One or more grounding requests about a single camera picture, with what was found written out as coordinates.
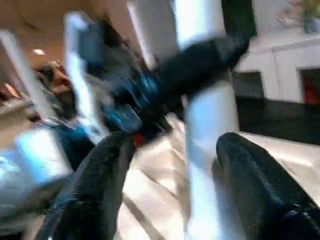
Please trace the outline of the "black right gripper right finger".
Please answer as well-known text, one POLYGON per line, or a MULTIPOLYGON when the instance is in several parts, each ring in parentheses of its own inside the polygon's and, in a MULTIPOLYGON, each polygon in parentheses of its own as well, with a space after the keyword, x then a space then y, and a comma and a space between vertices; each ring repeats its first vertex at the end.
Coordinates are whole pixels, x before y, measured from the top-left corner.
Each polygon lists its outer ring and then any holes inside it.
POLYGON ((249 240, 320 238, 319 207, 266 149, 227 132, 216 153, 249 240))

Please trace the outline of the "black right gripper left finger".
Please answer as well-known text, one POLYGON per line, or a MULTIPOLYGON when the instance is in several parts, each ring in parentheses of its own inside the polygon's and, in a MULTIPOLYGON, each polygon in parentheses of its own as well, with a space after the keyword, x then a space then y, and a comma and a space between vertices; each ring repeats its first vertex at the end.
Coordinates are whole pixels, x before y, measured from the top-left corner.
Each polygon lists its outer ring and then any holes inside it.
POLYGON ((124 132, 101 140, 57 195, 37 239, 112 240, 135 151, 133 136, 124 132))

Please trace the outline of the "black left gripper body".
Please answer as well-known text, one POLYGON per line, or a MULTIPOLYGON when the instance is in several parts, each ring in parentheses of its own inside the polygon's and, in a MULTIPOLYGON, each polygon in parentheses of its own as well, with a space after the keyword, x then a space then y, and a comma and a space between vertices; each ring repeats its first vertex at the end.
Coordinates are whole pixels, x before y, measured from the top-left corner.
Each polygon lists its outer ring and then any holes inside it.
POLYGON ((169 135, 173 127, 162 109, 144 109, 139 100, 139 84, 145 75, 131 65, 115 68, 103 75, 111 103, 101 106, 103 121, 110 131, 122 131, 133 136, 141 136, 144 141, 153 141, 169 135))

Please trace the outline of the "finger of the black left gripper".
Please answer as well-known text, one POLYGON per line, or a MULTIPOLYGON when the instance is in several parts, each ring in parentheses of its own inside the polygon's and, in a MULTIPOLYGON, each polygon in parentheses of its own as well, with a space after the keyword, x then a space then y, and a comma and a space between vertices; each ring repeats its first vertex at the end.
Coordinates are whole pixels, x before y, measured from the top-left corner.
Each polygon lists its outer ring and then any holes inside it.
POLYGON ((151 71, 153 101, 198 90, 236 65, 236 38, 221 36, 197 42, 151 71))
POLYGON ((232 43, 231 69, 257 71, 255 56, 248 53, 250 40, 257 35, 253 2, 251 0, 223 0, 221 2, 224 28, 232 43))

